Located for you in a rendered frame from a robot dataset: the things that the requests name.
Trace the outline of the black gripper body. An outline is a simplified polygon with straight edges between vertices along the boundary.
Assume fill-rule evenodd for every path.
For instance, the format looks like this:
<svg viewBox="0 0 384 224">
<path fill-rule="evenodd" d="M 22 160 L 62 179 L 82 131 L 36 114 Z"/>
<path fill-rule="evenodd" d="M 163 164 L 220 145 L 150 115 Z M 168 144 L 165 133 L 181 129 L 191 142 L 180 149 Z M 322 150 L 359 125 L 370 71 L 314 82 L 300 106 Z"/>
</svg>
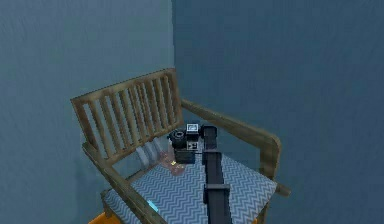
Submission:
<svg viewBox="0 0 384 224">
<path fill-rule="evenodd" d="M 179 164 L 194 164 L 196 142 L 189 141 L 187 134 L 182 130 L 174 130 L 168 135 L 175 161 Z"/>
</svg>

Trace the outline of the translucent reddish lantern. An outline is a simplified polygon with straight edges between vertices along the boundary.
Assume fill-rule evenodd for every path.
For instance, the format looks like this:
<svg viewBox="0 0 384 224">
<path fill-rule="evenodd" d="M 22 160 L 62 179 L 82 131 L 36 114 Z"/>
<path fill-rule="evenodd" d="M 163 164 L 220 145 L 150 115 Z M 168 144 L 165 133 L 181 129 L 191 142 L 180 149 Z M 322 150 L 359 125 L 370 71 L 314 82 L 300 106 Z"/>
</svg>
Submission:
<svg viewBox="0 0 384 224">
<path fill-rule="evenodd" d="M 185 166 L 176 161 L 172 143 L 169 139 L 164 143 L 164 148 L 161 151 L 160 163 L 173 176 L 182 175 L 185 171 Z"/>
</svg>

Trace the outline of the orange rounded object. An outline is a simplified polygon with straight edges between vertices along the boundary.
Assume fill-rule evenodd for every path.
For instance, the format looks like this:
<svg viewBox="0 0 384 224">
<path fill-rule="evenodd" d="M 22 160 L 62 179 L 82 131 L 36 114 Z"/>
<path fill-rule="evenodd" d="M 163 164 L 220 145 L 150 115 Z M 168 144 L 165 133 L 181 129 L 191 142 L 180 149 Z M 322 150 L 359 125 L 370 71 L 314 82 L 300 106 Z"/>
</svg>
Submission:
<svg viewBox="0 0 384 224">
<path fill-rule="evenodd" d="M 100 213 L 96 217 L 94 217 L 92 220 L 88 222 L 88 224 L 123 224 L 119 218 L 112 214 L 108 216 L 105 212 Z"/>
</svg>

